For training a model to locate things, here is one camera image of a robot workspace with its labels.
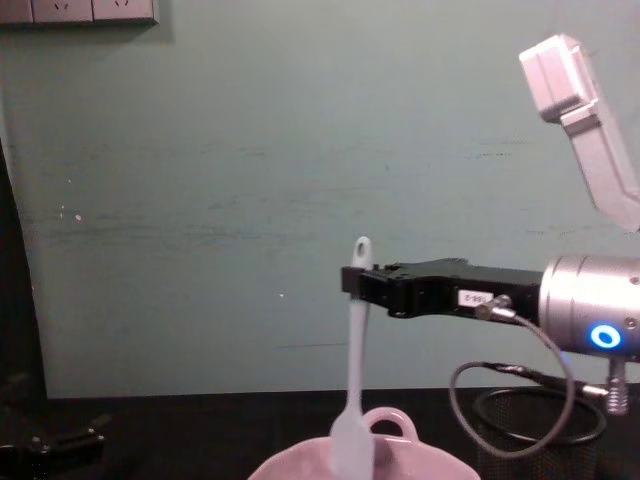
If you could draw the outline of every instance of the white spatula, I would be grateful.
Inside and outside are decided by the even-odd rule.
[[[371,241],[360,237],[351,266],[371,270]],[[347,406],[331,426],[331,468],[339,480],[373,479],[373,435],[362,417],[362,365],[369,303],[349,302],[349,389]]]

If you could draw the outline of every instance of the pink bowl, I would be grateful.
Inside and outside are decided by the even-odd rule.
[[[381,407],[364,416],[369,426],[386,420],[402,437],[375,435],[374,480],[480,480],[453,455],[421,443],[411,419],[401,410]],[[329,463],[330,439],[312,438],[271,457],[249,480],[336,480]]]

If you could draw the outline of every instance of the black cable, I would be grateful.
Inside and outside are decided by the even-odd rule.
[[[464,429],[464,431],[467,432],[467,435],[469,435],[471,439],[476,444],[478,444],[478,446],[480,446],[482,449],[486,450],[491,455],[494,455],[499,458],[504,458],[504,459],[516,459],[516,458],[523,458],[523,457],[532,455],[542,450],[551,441],[553,441],[556,438],[556,436],[562,431],[567,421],[569,420],[569,417],[571,416],[571,411],[573,409],[573,402],[576,397],[576,385],[573,379],[573,373],[571,372],[571,368],[569,367],[565,359],[562,357],[562,352],[560,351],[558,346],[553,342],[553,340],[551,340],[551,338],[549,338],[549,336],[546,333],[544,333],[540,328],[538,328],[536,325],[531,323],[529,320],[522,318],[518,315],[515,315],[513,317],[513,320],[519,323],[520,325],[526,327],[529,331],[535,334],[535,336],[538,337],[542,341],[542,343],[544,343],[545,346],[551,350],[551,353],[553,353],[553,355],[556,357],[565,374],[564,381],[565,381],[566,398],[565,398],[564,406],[562,407],[562,411],[560,412],[558,420],[553,425],[553,427],[551,427],[551,429],[549,430],[549,433],[547,433],[544,437],[538,440],[535,444],[523,450],[509,452],[509,451],[494,447],[493,445],[488,443],[486,440],[484,440],[480,436],[480,434],[476,430],[474,430],[471,424],[464,417],[464,414],[462,413],[462,409],[460,408],[460,404],[458,402],[458,395],[456,393],[456,385],[458,383],[458,378],[460,377],[460,375],[464,371],[469,370],[471,368],[490,368],[487,366],[487,362],[469,362],[469,363],[465,363],[464,365],[460,365],[455,370],[455,372],[453,372],[453,375],[451,375],[451,380],[449,381],[449,400],[451,402],[451,408],[453,409],[453,413],[456,416],[456,419],[458,420],[462,428]]]

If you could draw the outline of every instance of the teal wall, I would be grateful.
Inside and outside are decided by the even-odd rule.
[[[635,0],[174,0],[161,15],[0,38],[53,397],[342,388],[339,267],[361,234],[381,262],[542,270],[640,251],[592,209],[517,59],[580,39],[635,156]],[[474,359],[553,367],[526,332],[456,318],[375,310],[368,347],[370,388],[442,387]],[[603,379],[604,362],[572,358]]]

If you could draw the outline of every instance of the black mesh pencil holder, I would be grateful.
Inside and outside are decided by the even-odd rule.
[[[543,388],[485,393],[473,404],[478,433],[503,450],[522,450],[547,434],[564,400],[564,393]],[[482,480],[593,480],[597,443],[605,427],[600,410],[576,399],[563,431],[533,455],[502,459],[478,447],[478,474]]]

